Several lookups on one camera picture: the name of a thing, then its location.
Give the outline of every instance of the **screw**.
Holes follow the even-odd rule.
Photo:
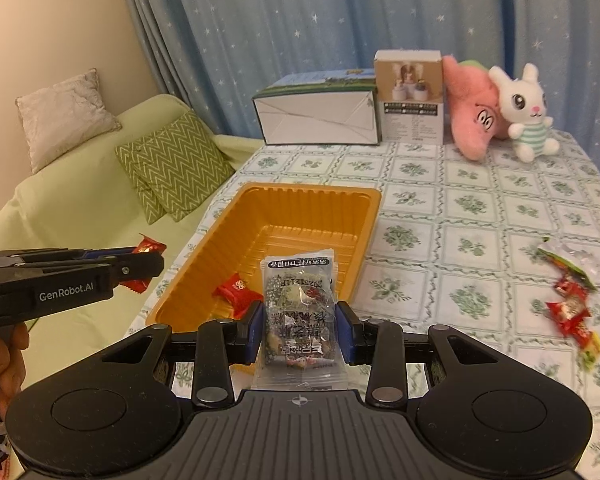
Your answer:
[[[382,386],[373,390],[371,396],[378,402],[398,402],[402,398],[402,392],[392,386]]]
[[[206,402],[208,404],[213,404],[215,402],[221,402],[225,400],[229,394],[226,392],[224,388],[220,388],[219,386],[207,386],[206,388],[202,388],[196,393],[196,397],[202,402]]]

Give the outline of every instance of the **orange plastic tray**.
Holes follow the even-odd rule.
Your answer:
[[[265,256],[332,248],[338,263],[336,291],[350,300],[381,194],[358,187],[246,184],[218,217],[147,319],[174,332],[197,330],[205,321],[231,317],[223,298],[212,296],[234,272],[262,293]]]

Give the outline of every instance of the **stuffed animal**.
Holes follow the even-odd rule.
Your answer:
[[[491,137],[509,138],[509,123],[498,104],[498,88],[487,69],[476,61],[458,63],[453,56],[443,56],[442,69],[454,142],[469,160],[482,160]]]
[[[533,162],[538,155],[555,155],[560,143],[547,138],[554,123],[546,116],[546,100],[538,83],[538,68],[527,63],[522,79],[511,80],[498,66],[491,67],[489,77],[500,91],[500,110],[512,124],[509,137],[515,139],[514,150],[522,162]]]

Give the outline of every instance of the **beige wall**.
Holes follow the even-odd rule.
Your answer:
[[[93,67],[114,114],[158,93],[125,0],[0,0],[0,208],[30,175],[14,100]]]

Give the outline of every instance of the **green zigzag pillow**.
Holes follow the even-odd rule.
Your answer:
[[[210,135],[206,124],[189,111],[173,123],[126,145],[128,154],[123,153],[125,146],[116,149],[121,162],[127,157],[123,167],[132,168],[127,174],[149,223],[150,218],[160,218],[161,211],[179,222],[234,173]]]
[[[144,140],[139,139],[135,140],[134,142],[130,142],[129,144],[118,146],[116,148],[116,156],[118,157],[120,164],[122,164],[127,176],[131,180],[131,184],[136,191],[136,195],[138,195],[147,223],[151,225],[166,215],[167,212],[162,207],[162,204],[160,204],[158,197],[151,187],[149,187],[149,185],[142,180],[140,174],[136,171],[135,165],[133,164],[133,152],[135,150],[142,150],[143,144]]]

